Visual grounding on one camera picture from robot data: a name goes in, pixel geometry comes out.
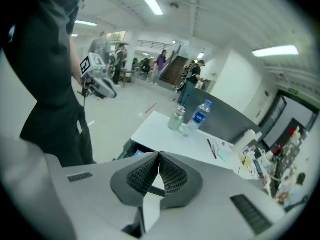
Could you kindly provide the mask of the clear plastic water bottle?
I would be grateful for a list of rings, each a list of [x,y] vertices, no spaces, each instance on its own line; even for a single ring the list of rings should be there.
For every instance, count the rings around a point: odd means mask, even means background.
[[[212,104],[213,103],[210,100],[206,100],[205,103],[202,103],[197,107],[184,129],[183,136],[185,138],[190,138],[204,123],[207,116],[210,114]]]

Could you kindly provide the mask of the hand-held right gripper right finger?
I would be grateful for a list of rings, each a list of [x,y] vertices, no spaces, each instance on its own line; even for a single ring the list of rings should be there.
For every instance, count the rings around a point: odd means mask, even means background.
[[[164,198],[161,209],[175,209],[188,206],[203,188],[201,174],[172,155],[161,151],[159,174],[164,184]]]

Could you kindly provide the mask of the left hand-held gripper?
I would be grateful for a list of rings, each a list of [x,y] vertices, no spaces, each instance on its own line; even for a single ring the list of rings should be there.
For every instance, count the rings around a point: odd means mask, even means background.
[[[85,90],[93,88],[98,98],[115,99],[118,96],[115,85],[102,75],[105,67],[106,64],[99,54],[88,53],[80,64],[82,86]]]

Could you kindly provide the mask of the person's black clothing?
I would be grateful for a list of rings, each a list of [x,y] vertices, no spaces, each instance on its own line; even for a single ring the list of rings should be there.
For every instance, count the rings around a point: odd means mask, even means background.
[[[4,53],[36,99],[20,137],[63,167],[94,163],[85,110],[72,88],[72,79],[82,81],[72,34],[83,1],[10,0],[4,7],[5,27],[14,28]]]

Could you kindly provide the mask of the black box tray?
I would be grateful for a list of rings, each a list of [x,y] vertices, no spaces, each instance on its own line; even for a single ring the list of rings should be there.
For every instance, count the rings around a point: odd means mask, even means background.
[[[154,152],[154,150],[129,139],[123,146],[123,151],[117,160],[131,158],[150,152]]]

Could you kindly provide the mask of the black pen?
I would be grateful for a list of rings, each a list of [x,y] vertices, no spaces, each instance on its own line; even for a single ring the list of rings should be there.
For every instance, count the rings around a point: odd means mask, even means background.
[[[209,140],[209,139],[207,139],[207,142],[208,142],[208,145],[209,145],[209,147],[210,147],[210,150],[211,150],[211,152],[212,152],[212,154],[213,154],[214,158],[215,158],[215,159],[217,159],[217,155],[216,155],[216,152],[215,152],[215,148],[214,148],[214,146],[211,144],[211,142],[210,142],[210,140]]]

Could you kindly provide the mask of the teal notepad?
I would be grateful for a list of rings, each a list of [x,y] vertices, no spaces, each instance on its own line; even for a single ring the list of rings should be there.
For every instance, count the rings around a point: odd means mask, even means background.
[[[219,148],[217,150],[218,156],[226,163],[233,155],[233,152],[231,149],[227,148]]]

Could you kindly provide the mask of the wooden staircase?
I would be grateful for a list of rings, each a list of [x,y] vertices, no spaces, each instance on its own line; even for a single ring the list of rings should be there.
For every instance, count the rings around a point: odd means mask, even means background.
[[[161,74],[160,80],[170,85],[176,86],[178,80],[183,74],[184,66],[189,60],[187,58],[177,56],[175,60]]]

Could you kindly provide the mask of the grey-green metal flask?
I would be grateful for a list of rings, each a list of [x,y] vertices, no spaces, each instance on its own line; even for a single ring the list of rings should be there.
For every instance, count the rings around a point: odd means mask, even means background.
[[[178,106],[168,121],[168,128],[177,131],[184,122],[186,109],[183,106]]]

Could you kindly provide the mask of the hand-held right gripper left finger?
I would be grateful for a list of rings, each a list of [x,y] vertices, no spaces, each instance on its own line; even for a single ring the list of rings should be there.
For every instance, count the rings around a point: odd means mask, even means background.
[[[159,173],[159,153],[149,152],[122,161],[127,164],[112,175],[110,187],[122,204],[142,207]]]

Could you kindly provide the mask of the grey desk partition panel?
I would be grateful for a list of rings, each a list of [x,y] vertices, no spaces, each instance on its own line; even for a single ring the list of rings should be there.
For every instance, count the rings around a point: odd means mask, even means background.
[[[197,107],[206,100],[211,101],[212,105],[210,106],[209,115],[199,127],[199,130],[231,144],[235,144],[248,130],[253,130],[255,133],[261,131],[259,126],[241,112],[215,96],[197,88],[193,90],[184,106],[186,110],[184,115],[185,124],[190,121]]]

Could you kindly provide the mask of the white tumbler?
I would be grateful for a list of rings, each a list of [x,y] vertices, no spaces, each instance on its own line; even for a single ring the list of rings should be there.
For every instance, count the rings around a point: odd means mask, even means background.
[[[256,138],[256,133],[249,129],[243,135],[243,137],[232,147],[234,153],[241,153],[248,144]]]

